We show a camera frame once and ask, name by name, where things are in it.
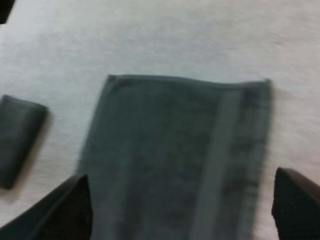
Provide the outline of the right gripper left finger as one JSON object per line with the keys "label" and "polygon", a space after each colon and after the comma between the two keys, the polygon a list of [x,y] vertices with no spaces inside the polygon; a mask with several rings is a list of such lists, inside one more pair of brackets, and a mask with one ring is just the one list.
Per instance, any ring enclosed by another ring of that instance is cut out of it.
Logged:
{"label": "right gripper left finger", "polygon": [[74,175],[0,228],[2,240],[89,240],[93,208],[87,175]]}

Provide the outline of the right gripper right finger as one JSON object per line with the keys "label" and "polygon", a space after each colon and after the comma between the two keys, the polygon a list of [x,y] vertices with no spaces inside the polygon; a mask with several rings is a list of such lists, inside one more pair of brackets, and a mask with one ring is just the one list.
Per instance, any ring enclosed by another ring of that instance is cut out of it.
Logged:
{"label": "right gripper right finger", "polygon": [[280,240],[318,240],[320,186],[293,169],[279,167],[271,214]]}

